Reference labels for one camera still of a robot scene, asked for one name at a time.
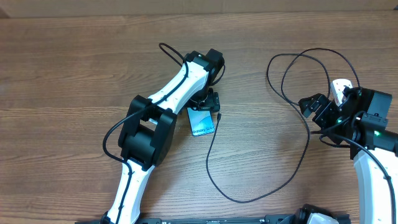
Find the blue Galaxy smartphone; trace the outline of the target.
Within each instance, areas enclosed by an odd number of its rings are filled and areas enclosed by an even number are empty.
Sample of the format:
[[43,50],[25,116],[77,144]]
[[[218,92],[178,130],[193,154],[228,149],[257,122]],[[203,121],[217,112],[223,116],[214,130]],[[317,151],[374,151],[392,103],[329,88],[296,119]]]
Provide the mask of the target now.
[[187,113],[193,136],[202,136],[214,132],[215,127],[209,111],[196,111],[187,108]]

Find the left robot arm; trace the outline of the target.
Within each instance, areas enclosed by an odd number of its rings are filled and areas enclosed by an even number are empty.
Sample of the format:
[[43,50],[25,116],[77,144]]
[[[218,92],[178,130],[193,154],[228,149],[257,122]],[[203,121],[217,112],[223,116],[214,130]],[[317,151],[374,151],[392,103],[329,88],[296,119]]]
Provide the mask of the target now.
[[161,90],[145,98],[137,95],[124,119],[110,131],[121,128],[118,146],[122,174],[112,207],[100,223],[135,223],[149,177],[165,159],[179,112],[184,108],[212,114],[220,110],[220,100],[212,86],[224,70],[223,54],[210,49],[182,58],[180,71]]

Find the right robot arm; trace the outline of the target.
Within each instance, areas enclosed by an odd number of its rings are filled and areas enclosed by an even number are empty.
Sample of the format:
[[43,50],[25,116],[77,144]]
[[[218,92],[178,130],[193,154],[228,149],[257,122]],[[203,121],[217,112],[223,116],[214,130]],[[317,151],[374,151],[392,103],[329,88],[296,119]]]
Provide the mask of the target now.
[[361,223],[397,223],[397,134],[386,129],[392,96],[367,88],[346,87],[337,105],[318,93],[298,105],[314,114],[318,134],[335,144],[347,142],[358,178]]

